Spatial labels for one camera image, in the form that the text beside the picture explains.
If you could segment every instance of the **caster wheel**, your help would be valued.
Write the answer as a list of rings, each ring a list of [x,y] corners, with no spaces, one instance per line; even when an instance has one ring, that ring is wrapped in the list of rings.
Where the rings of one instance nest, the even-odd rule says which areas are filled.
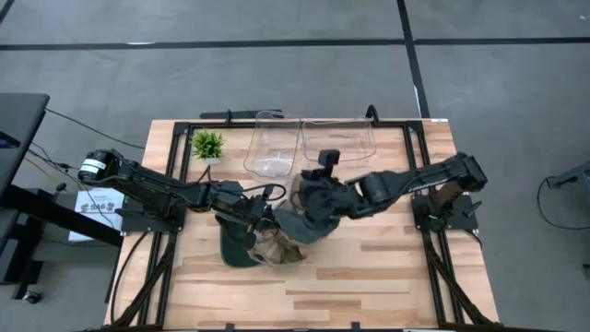
[[[22,298],[23,301],[35,304],[41,300],[41,295],[38,292],[27,290],[27,293]]]

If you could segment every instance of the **black desk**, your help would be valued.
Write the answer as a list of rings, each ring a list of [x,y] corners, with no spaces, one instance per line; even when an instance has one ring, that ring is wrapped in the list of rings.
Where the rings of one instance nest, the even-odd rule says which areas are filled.
[[[0,272],[7,276],[4,282],[21,282],[25,284],[24,290],[26,284],[34,282],[27,276],[38,275],[41,268],[31,258],[41,238],[43,221],[118,247],[123,243],[117,230],[55,204],[53,195],[12,184],[41,125],[48,101],[49,96],[44,94],[0,93],[0,132],[8,143],[0,148]]]

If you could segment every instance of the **black cable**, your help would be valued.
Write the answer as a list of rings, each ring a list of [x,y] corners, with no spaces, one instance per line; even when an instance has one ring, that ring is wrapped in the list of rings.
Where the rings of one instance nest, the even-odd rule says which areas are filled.
[[[238,194],[238,193],[240,193],[242,197],[245,197],[246,199],[248,199],[248,197],[245,196],[243,193],[247,193],[249,191],[263,189],[263,188],[266,189],[268,187],[280,188],[280,189],[283,190],[283,193],[281,195],[279,195],[278,197],[266,199],[265,200],[266,202],[278,201],[279,199],[283,198],[287,194],[287,188],[284,185],[282,185],[282,184],[260,184],[260,185],[254,186],[254,187],[243,189],[241,191],[236,191],[236,190],[219,190],[219,191],[220,192],[223,192],[223,193],[228,193],[228,194]]]
[[[60,172],[61,174],[63,174],[63,175],[65,175],[65,176],[67,176],[67,177],[68,177],[68,178],[70,178],[72,181],[74,181],[74,183],[77,185],[77,188],[78,188],[78,190],[79,190],[79,191],[86,191],[86,195],[88,195],[88,198],[90,198],[90,200],[92,201],[92,204],[94,204],[94,206],[96,207],[96,209],[99,211],[100,215],[101,215],[101,216],[102,216],[102,217],[103,217],[105,220],[107,220],[107,221],[109,222],[109,224],[111,224],[111,227],[113,227],[114,229],[116,229],[116,227],[114,227],[114,224],[112,223],[112,221],[111,221],[110,219],[108,219],[108,218],[107,218],[107,216],[105,216],[105,215],[102,213],[102,210],[100,209],[99,205],[98,205],[98,204],[96,204],[96,201],[94,200],[94,198],[93,198],[93,197],[92,197],[92,195],[90,194],[89,188],[88,188],[88,187],[87,187],[85,184],[81,183],[81,182],[80,182],[78,179],[76,179],[75,177],[73,177],[72,175],[70,175],[68,172],[61,170],[61,169],[60,169],[60,167],[58,167],[58,166],[57,166],[57,163],[56,163],[56,162],[54,162],[54,161],[53,161],[53,160],[52,160],[52,159],[49,157],[49,155],[47,154],[47,152],[45,152],[45,149],[44,149],[44,148],[42,148],[42,147],[40,147],[40,146],[38,146],[38,145],[35,145],[35,146],[36,146],[36,147],[39,147],[39,148],[41,149],[41,151],[43,151],[43,154],[44,154],[44,155],[47,157],[47,159],[45,159],[45,158],[41,157],[39,154],[37,154],[37,153],[36,153],[35,151],[33,151],[33,150],[29,150],[29,152],[30,152],[30,153],[31,153],[33,156],[35,156],[35,157],[38,157],[38,158],[40,158],[41,160],[45,161],[45,162],[46,162],[48,165],[52,166],[52,167],[53,167],[53,168],[54,168],[56,171]]]
[[[543,213],[543,208],[541,208],[541,189],[543,188],[543,184],[547,183],[547,187],[549,187],[549,179],[554,179],[555,176],[548,176],[545,179],[543,179],[543,181],[541,182],[541,184],[538,186],[538,190],[537,190],[537,207],[538,207],[538,212],[541,214],[541,217],[543,218],[543,220],[545,222],[547,222],[547,224],[555,227],[555,228],[559,228],[561,230],[568,230],[568,231],[584,231],[584,230],[590,230],[590,226],[588,227],[567,227],[567,226],[561,226],[561,225],[556,225],[553,222],[549,221],[549,219],[547,219],[547,217],[545,216],[545,213]]]
[[[164,254],[159,259],[159,262],[156,264],[154,271],[144,281],[144,285],[141,287],[135,298],[131,301],[131,304],[129,304],[125,308],[123,314],[121,314],[121,316],[114,323],[112,323],[112,325],[129,326],[131,324],[131,322],[137,314],[137,311],[145,302],[145,300],[149,297],[149,294],[153,290],[153,287],[155,286],[156,282],[158,282],[159,277],[162,275],[166,268],[171,266],[175,247],[175,241],[168,242]]]
[[[125,141],[122,141],[121,139],[115,138],[115,137],[113,137],[113,136],[106,135],[106,134],[104,134],[104,133],[102,133],[102,132],[100,132],[100,131],[98,131],[98,130],[96,130],[96,129],[92,128],[92,127],[91,127],[91,126],[89,126],[89,125],[82,124],[82,123],[81,123],[81,122],[79,122],[78,120],[72,119],[71,117],[69,117],[69,116],[67,116],[67,115],[63,115],[63,114],[61,114],[61,113],[58,113],[58,112],[56,112],[56,111],[52,111],[52,110],[50,110],[50,109],[48,109],[48,108],[46,108],[46,109],[45,109],[45,111],[47,111],[47,112],[49,112],[49,113],[53,113],[53,114],[55,114],[55,115],[57,115],[57,116],[61,116],[61,117],[63,117],[64,119],[67,119],[67,120],[69,120],[69,121],[71,121],[71,122],[74,122],[74,123],[76,123],[76,124],[78,124],[78,125],[81,125],[81,126],[83,126],[83,127],[87,128],[87,129],[89,129],[89,130],[91,130],[91,131],[93,131],[93,132],[95,132],[95,133],[97,133],[97,134],[99,134],[99,135],[105,136],[105,137],[107,137],[107,138],[109,138],[109,139],[112,139],[112,140],[113,140],[113,141],[115,141],[115,142],[119,142],[119,143],[121,143],[121,144],[124,144],[124,145],[126,145],[126,146],[128,146],[128,147],[131,147],[131,148],[139,148],[139,149],[146,149],[146,147],[141,147],[141,146],[138,146],[138,145],[135,145],[135,144],[127,143],[127,142],[125,142]]]
[[[49,155],[47,154],[47,151],[45,151],[45,149],[42,146],[36,144],[35,142],[30,142],[30,144],[33,145],[33,146],[35,146],[35,147],[37,147],[37,148],[39,148],[41,150],[41,152],[43,153],[43,155],[45,155],[45,158],[42,157],[42,156],[40,156],[39,153],[35,152],[34,150],[29,149],[29,153],[31,153],[33,156],[35,156],[35,157],[37,157],[39,159],[45,160],[45,161],[49,161],[51,164],[53,164],[53,165],[55,165],[57,167],[60,167],[62,169],[65,169],[65,170],[79,170],[78,167],[72,167],[72,166],[70,166],[69,164],[67,164],[65,162],[55,162],[55,161],[53,161],[51,158],[49,158]]]
[[[209,178],[209,182],[211,182],[211,165],[207,165],[205,171],[203,172],[203,174],[201,174],[201,176],[198,178],[198,180],[196,180],[197,183],[200,183],[201,180],[203,180],[203,178],[205,177],[205,175],[207,174],[208,178]]]
[[[143,234],[141,234],[141,236],[139,237],[139,239],[137,239],[136,243],[133,245],[133,247],[129,251],[129,254],[127,255],[127,258],[123,262],[123,265],[121,266],[121,270],[119,270],[119,273],[117,274],[117,278],[115,279],[114,286],[112,287],[111,324],[114,322],[114,304],[115,304],[115,298],[117,297],[117,290],[119,289],[119,281],[121,281],[121,276],[123,275],[123,271],[125,270],[125,267],[129,263],[129,259],[133,255],[133,252],[137,249],[137,247],[143,241],[143,239],[146,237],[146,235],[148,235],[148,232],[147,231],[145,231]]]
[[[119,159],[119,160],[120,160],[122,163],[124,163],[124,164],[125,164],[127,167],[129,167],[129,169],[131,170],[131,172],[134,172],[134,173],[141,174],[141,176],[142,176],[142,177],[145,177],[145,178],[147,178],[147,179],[149,179],[149,180],[152,180],[152,181],[155,181],[155,182],[158,182],[158,183],[161,183],[161,184],[166,184],[166,185],[168,185],[168,186],[177,187],[177,188],[188,188],[188,187],[192,187],[192,186],[196,186],[196,185],[200,184],[198,181],[197,181],[197,182],[188,183],[188,184],[172,184],[172,183],[170,183],[170,182],[168,182],[168,181],[164,181],[164,180],[161,180],[161,179],[159,179],[159,178],[156,178],[156,177],[153,177],[153,176],[150,176],[150,175],[144,174],[144,173],[142,173],[142,172],[139,172],[139,171],[138,171],[138,170],[136,170],[136,168],[135,168],[134,166],[132,166],[132,165],[129,163],[129,161],[127,161],[127,160],[124,158],[124,156],[123,156],[121,153],[119,153],[118,151],[116,151],[116,150],[114,150],[114,149],[113,149],[113,150],[111,150],[111,153],[112,153],[112,154],[113,154],[115,157],[117,157],[117,159]],[[205,172],[204,172],[204,173],[206,173],[206,172],[210,172],[210,169],[209,169],[209,168],[207,168],[207,169],[205,170]]]
[[[472,238],[476,239],[476,241],[479,243],[479,247],[481,249],[483,249],[483,244],[481,243],[481,239],[479,239],[479,236],[477,236],[473,231],[474,230],[465,230],[467,232],[467,234],[471,235]]]

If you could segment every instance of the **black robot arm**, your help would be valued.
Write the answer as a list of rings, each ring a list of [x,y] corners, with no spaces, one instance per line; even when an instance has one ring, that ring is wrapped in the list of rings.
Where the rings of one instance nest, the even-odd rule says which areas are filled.
[[[114,149],[90,152],[78,179],[91,186],[116,189],[142,203],[150,217],[161,220],[175,219],[178,207],[195,212],[214,209],[248,224],[271,217],[266,199],[272,190],[246,198],[242,186],[235,181],[183,183],[126,160]]]
[[[342,184],[331,174],[338,157],[337,150],[322,151],[320,162],[324,168],[301,173],[299,205],[311,224],[323,225],[333,217],[369,217],[385,211],[402,195],[436,184],[444,186],[430,196],[429,204],[432,214],[444,218],[461,194],[477,192],[488,181],[475,158],[459,152],[416,170],[371,172]]]

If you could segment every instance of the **small green plant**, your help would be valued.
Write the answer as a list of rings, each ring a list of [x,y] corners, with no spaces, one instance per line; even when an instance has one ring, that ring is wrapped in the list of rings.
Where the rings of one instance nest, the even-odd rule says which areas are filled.
[[[191,143],[195,147],[194,155],[200,159],[220,158],[221,147],[225,141],[222,134],[215,134],[203,129],[191,137]]]

